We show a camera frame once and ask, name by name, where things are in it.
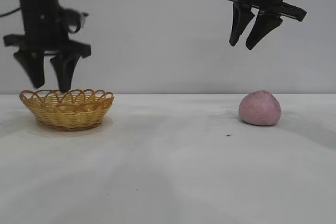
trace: wicker basket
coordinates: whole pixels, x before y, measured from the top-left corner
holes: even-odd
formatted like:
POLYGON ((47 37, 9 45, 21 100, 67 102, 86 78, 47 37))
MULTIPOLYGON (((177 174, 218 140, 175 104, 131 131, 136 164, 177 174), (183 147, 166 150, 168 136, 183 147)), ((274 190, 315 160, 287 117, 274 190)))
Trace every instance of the wicker basket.
POLYGON ((20 99, 37 121, 60 131, 82 131, 97 127, 111 108, 112 92, 103 90, 22 91, 20 99))

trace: wire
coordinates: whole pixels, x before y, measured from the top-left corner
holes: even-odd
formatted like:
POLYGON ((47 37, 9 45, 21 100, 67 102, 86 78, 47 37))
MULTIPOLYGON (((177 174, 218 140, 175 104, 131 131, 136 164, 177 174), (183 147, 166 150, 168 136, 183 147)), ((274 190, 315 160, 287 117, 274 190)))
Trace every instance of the wire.
POLYGON ((14 13, 18 12, 19 10, 21 10, 21 7, 18 7, 18 8, 14 9, 14 10, 8 12, 8 13, 0 14, 0 18, 7 17, 7 16, 9 16, 11 14, 14 14, 14 13))

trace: white wall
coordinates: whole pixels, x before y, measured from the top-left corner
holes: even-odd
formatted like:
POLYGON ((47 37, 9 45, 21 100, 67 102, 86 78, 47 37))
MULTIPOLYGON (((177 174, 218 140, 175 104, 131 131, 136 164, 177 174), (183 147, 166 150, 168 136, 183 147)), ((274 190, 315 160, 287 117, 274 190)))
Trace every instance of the white wall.
MULTIPOLYGON (((60 0, 91 14, 73 36, 92 44, 73 88, 116 93, 336 93, 336 0, 286 0, 308 11, 303 23, 283 25, 253 51, 228 43, 232 3, 224 0, 60 0)), ((0 0, 0 12, 18 0, 0 0)), ((0 36, 22 33, 20 14, 0 19, 0 36)), ((14 60, 0 47, 0 93, 31 89, 14 60)), ((46 62, 44 88, 56 89, 46 62)))

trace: pink ball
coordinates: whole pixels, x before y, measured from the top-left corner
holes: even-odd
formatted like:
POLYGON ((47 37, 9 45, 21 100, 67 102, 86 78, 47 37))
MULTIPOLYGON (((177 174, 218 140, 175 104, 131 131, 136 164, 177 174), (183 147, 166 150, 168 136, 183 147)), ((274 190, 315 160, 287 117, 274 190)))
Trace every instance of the pink ball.
POLYGON ((273 126, 281 118, 281 106, 271 93, 257 91, 242 100, 239 106, 239 117, 248 124, 273 126))

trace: robotic arm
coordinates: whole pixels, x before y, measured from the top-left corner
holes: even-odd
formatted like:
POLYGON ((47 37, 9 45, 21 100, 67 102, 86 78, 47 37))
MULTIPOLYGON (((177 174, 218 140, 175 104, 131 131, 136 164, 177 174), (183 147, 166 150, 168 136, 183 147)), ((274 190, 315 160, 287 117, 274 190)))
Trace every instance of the robotic arm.
POLYGON ((259 9, 254 27, 247 38, 246 47, 252 50, 268 33, 282 24, 281 16, 303 21, 307 12, 284 3, 283 0, 229 0, 233 1, 233 25, 230 44, 235 46, 247 25, 254 18, 251 9, 259 9))
POLYGON ((84 26, 88 14, 64 9, 58 0, 20 0, 20 9, 25 35, 5 36, 5 46, 19 47, 14 57, 35 88, 45 83, 44 57, 54 56, 50 62, 59 89, 68 91, 79 58, 91 55, 90 45, 70 40, 69 34, 77 33, 84 26))

